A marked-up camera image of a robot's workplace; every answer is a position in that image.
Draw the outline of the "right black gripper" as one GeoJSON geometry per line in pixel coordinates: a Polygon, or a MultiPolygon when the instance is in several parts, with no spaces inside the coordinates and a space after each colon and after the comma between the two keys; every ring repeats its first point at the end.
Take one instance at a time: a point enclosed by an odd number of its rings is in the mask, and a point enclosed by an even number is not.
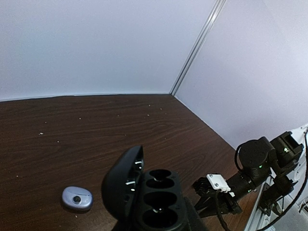
{"type": "Polygon", "coordinates": [[[216,190],[199,191],[197,194],[200,199],[194,208],[201,218],[216,216],[217,212],[221,215],[242,213],[238,202],[229,193],[219,192],[217,198],[216,190]]]}

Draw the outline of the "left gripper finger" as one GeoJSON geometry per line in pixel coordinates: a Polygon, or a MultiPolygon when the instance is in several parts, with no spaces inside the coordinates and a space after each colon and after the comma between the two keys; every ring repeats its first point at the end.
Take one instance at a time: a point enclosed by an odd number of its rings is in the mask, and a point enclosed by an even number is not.
{"type": "Polygon", "coordinates": [[[187,214],[187,231],[209,231],[205,226],[202,219],[199,217],[197,211],[195,210],[191,201],[184,197],[184,202],[186,205],[186,214],[187,214]]]}

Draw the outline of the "black earbud charging case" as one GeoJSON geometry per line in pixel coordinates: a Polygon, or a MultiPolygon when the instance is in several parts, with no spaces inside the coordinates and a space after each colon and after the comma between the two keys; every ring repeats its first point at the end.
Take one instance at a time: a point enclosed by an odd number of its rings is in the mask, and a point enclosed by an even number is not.
{"type": "Polygon", "coordinates": [[[115,231],[187,231],[188,212],[177,173],[144,170],[141,145],[126,150],[104,176],[106,210],[115,231]]]}

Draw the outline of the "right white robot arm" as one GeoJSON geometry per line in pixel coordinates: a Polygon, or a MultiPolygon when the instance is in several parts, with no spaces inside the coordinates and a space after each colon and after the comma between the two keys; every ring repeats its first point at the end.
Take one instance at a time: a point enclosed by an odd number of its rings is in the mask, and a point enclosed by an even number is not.
{"type": "Polygon", "coordinates": [[[249,140],[239,145],[234,162],[237,173],[229,179],[220,174],[208,174],[199,178],[192,187],[200,196],[194,206],[201,218],[221,214],[238,214],[241,208],[238,201],[266,184],[258,208],[270,215],[276,202],[291,193],[298,179],[291,179],[290,173],[299,167],[306,150],[305,135],[307,125],[286,131],[269,141],[266,137],[249,140]]]}

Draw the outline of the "blue oval case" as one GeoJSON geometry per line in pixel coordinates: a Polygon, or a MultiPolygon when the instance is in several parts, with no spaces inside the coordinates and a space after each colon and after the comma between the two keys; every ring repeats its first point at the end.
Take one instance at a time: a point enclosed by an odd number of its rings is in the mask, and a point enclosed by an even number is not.
{"type": "Polygon", "coordinates": [[[92,208],[93,195],[85,188],[68,186],[62,192],[61,201],[70,210],[87,212],[92,208]]]}

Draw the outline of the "front aluminium rail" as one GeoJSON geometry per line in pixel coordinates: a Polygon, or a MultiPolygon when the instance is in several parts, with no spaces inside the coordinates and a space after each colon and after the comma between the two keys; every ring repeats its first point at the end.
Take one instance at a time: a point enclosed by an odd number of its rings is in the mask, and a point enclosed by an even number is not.
{"type": "MultiPolygon", "coordinates": [[[[293,201],[299,189],[302,186],[302,181],[299,181],[295,185],[295,189],[287,195],[284,199],[278,201],[278,208],[286,209],[287,206],[293,201]]],[[[250,218],[246,224],[246,231],[256,231],[266,225],[270,224],[278,216],[273,212],[268,216],[264,214],[259,208],[261,196],[265,189],[271,186],[272,181],[266,181],[262,187],[261,192],[258,194],[257,201],[253,207],[250,218]]],[[[304,209],[308,205],[308,188],[306,187],[302,192],[297,202],[291,207],[291,209],[275,224],[273,224],[269,231],[306,231],[308,229],[308,212],[304,209]]]]}

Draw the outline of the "right aluminium frame post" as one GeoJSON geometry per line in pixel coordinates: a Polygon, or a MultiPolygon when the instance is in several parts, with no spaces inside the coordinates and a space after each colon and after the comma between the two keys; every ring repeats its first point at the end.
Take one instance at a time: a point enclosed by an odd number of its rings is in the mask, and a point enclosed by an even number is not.
{"type": "Polygon", "coordinates": [[[212,10],[210,11],[209,16],[207,17],[205,23],[203,24],[203,27],[196,39],[196,41],[194,42],[188,57],[186,58],[173,86],[171,87],[171,90],[169,92],[170,95],[175,96],[177,91],[179,90],[184,78],[186,77],[191,65],[193,64],[195,58],[197,57],[200,49],[202,48],[205,39],[207,37],[207,35],[209,34],[209,32],[211,31],[212,27],[214,26],[214,23],[216,22],[216,20],[218,19],[220,13],[223,10],[223,7],[226,4],[226,0],[216,0],[215,4],[212,8],[212,10]]]}

